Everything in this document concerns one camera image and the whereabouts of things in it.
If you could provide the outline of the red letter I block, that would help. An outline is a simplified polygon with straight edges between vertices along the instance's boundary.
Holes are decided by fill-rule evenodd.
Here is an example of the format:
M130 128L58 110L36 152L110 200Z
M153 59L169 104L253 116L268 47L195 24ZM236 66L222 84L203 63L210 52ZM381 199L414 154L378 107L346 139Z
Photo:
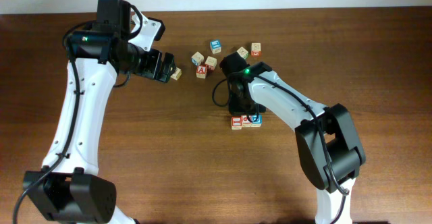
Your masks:
M233 130L241 130L242 129L242 118L241 117L232 117L231 118L231 128Z

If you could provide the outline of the red number 9 block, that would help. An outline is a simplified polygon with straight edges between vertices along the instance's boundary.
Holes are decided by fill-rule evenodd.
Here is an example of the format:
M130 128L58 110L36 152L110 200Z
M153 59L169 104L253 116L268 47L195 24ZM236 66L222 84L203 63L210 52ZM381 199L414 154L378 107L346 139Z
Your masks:
M242 120L242 127L243 128L248 128L248 127L252 126L252 122L248 119L247 115L242 115L241 120Z

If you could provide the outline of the blue letter D block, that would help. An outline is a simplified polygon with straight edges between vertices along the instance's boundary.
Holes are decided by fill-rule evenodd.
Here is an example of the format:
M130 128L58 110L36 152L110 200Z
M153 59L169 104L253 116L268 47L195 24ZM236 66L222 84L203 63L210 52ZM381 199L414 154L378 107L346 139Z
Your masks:
M261 127L262 122L263 122L262 115L252 115L250 117L250 119L251 119L251 126L252 127Z

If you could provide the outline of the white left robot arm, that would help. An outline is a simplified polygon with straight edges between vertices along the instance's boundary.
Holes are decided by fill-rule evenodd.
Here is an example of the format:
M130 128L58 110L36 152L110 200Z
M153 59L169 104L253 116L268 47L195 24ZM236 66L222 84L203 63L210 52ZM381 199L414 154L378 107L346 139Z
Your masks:
M114 183L98 176L105 108L117 77L166 83L176 71L171 53L152 47L165 31L124 0L98 0L97 18L68 30L67 88L53 143L39 171L27 171L23 197L48 221L133 223L117 206Z

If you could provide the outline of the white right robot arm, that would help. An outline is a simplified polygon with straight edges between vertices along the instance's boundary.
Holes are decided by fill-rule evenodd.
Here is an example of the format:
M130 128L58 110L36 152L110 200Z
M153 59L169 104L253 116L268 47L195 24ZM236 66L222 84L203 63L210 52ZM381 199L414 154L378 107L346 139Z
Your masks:
M258 125L262 114L272 111L296 135L300 166L317 190L315 223L351 223L352 188L366 155L347 108L315 102L266 63L249 65L238 53L224 57L219 66L233 126Z

